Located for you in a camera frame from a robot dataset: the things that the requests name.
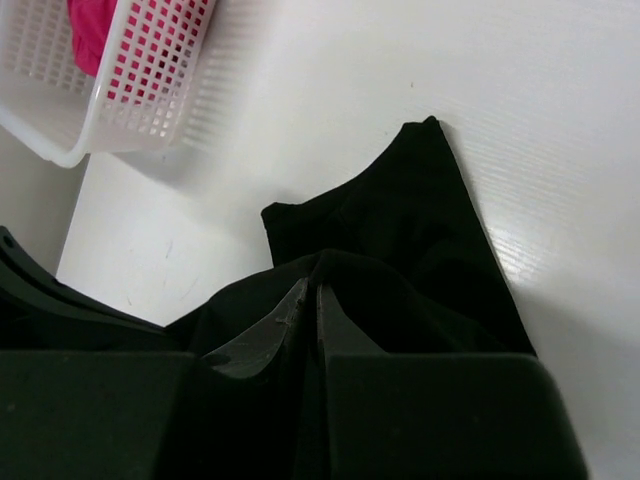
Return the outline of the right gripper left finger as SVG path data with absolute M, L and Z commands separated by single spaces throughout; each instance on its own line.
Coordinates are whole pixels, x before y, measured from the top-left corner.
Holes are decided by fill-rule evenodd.
M 305 281 L 206 356 L 5 350 L 5 479 L 288 479 Z

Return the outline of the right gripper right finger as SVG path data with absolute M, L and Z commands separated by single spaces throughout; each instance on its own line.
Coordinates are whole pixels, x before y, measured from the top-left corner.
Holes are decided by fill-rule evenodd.
M 548 370 L 520 354 L 392 354 L 317 291 L 332 479 L 585 479 Z

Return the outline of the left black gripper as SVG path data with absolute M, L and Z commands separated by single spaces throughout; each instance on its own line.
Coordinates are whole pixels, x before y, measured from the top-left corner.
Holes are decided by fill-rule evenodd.
M 60 283 L 2 227 L 1 348 L 173 351 L 175 340 Z

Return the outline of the black t shirt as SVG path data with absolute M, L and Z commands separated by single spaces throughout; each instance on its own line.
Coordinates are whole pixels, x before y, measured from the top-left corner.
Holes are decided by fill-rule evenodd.
M 299 280 L 328 285 L 392 353 L 534 349 L 439 121 L 402 126 L 347 183 L 261 214 L 273 266 L 171 323 L 185 350 L 212 352 L 267 315 Z

